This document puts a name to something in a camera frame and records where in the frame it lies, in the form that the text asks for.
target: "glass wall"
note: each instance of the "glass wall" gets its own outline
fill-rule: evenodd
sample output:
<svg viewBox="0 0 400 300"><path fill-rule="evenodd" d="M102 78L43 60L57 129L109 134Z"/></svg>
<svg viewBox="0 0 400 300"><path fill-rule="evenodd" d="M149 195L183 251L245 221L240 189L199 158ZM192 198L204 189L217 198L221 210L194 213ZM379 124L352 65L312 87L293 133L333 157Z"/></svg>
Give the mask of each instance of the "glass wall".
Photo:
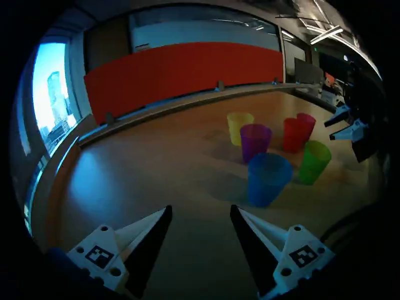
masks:
<svg viewBox="0 0 400 300"><path fill-rule="evenodd" d="M286 62L286 82L295 83L295 59L311 64L310 46L284 29L282 29L282 38Z"/></svg>
<svg viewBox="0 0 400 300"><path fill-rule="evenodd" d="M50 155L78 120L73 115L65 75L64 43L39 46L32 82L37 126Z"/></svg>
<svg viewBox="0 0 400 300"><path fill-rule="evenodd" d="M129 24L134 52L194 42L229 42L281 51L275 25L227 8L157 7L133 13Z"/></svg>

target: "red wall panel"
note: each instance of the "red wall panel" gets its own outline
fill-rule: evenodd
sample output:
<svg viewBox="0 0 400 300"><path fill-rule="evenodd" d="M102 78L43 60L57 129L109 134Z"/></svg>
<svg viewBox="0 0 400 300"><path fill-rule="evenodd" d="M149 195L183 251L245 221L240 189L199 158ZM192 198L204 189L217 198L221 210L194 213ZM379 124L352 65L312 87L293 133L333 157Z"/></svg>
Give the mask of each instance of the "red wall panel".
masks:
<svg viewBox="0 0 400 300"><path fill-rule="evenodd" d="M152 48L106 63L85 77L98 124L146 104L196 91L283 80L282 53L230 42L194 42Z"/></svg>

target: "pink plastic cup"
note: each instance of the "pink plastic cup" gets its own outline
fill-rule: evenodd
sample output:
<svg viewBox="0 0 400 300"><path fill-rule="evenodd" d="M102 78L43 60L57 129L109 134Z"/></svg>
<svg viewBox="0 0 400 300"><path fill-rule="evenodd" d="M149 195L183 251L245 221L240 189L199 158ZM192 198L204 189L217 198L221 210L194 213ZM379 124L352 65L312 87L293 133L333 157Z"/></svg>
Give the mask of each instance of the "pink plastic cup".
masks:
<svg viewBox="0 0 400 300"><path fill-rule="evenodd" d="M311 134L313 133L314 126L315 126L317 120L314 119L311 115L302 113L302 112L297 114L297 119L307 123L307 135L306 135L306 139L304 140L304 144L305 144L306 142L309 141Z"/></svg>
<svg viewBox="0 0 400 300"><path fill-rule="evenodd" d="M272 130L262 124L247 124L240 129L241 152L247 164L258 153L267 152Z"/></svg>

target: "plastic cup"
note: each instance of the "plastic cup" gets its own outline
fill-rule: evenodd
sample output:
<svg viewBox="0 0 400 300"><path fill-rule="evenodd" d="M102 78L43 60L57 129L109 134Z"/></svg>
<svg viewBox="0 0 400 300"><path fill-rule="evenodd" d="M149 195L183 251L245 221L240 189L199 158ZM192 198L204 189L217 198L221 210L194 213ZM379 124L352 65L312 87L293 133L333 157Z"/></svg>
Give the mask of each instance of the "plastic cup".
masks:
<svg viewBox="0 0 400 300"><path fill-rule="evenodd" d="M272 130L261 124L247 124L240 129L241 153L247 164L256 154L267 152Z"/></svg>
<svg viewBox="0 0 400 300"><path fill-rule="evenodd" d="M274 201L293 177L293 167L284 157L259 153L248 164L248 201L266 207Z"/></svg>
<svg viewBox="0 0 400 300"><path fill-rule="evenodd" d="M304 140L304 143L306 143L309 141L311 134L313 133L314 126L315 126L317 120L314 119L314 117L312 117L311 115L302 113L302 112L297 114L297 119L304 121L307 124L308 131L307 131L306 139Z"/></svg>
<svg viewBox="0 0 400 300"><path fill-rule="evenodd" d="M283 122L283 150L298 153L303 147L309 134L309 125L300 119L289 117Z"/></svg>
<svg viewBox="0 0 400 300"><path fill-rule="evenodd" d="M246 124L252 124L254 117L248 112L231 112L227 115L230 141L235 146L241 146L241 128Z"/></svg>
<svg viewBox="0 0 400 300"><path fill-rule="evenodd" d="M323 143L310 140L305 144L304 157L298 173L299 180L312 185L332 158L331 151Z"/></svg>

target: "sky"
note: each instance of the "sky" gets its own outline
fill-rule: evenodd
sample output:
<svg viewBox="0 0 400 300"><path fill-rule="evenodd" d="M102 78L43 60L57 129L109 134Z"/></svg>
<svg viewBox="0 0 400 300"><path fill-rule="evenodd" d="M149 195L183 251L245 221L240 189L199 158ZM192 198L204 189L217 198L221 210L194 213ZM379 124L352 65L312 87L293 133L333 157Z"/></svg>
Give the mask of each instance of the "sky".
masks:
<svg viewBox="0 0 400 300"><path fill-rule="evenodd" d="M65 75L65 48L63 43L41 44L37 52L33 69L33 107L39 128L48 127L51 131L55 126L52 106L50 104L47 78L51 73L59 71L61 91L68 98Z"/></svg>

